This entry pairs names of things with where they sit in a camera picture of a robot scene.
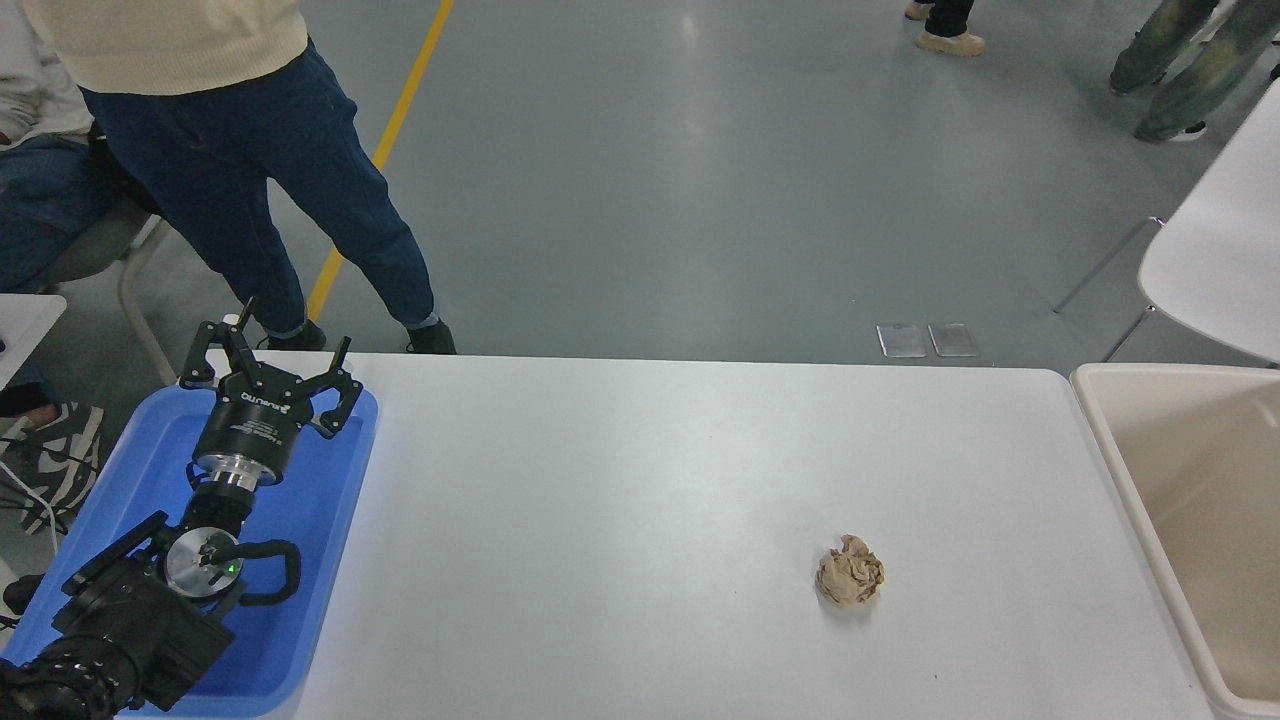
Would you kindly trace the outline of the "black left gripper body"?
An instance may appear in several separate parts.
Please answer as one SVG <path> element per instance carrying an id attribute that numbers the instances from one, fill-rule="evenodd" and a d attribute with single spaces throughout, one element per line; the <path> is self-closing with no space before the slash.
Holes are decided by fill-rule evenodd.
<path id="1" fill-rule="evenodd" d="M 214 473 L 218 462 L 238 457 L 262 473 L 285 471 L 302 427 L 314 418 L 312 397 L 335 386 L 333 372 L 303 378 L 276 366 L 224 377 L 195 447 L 195 464 Z"/>

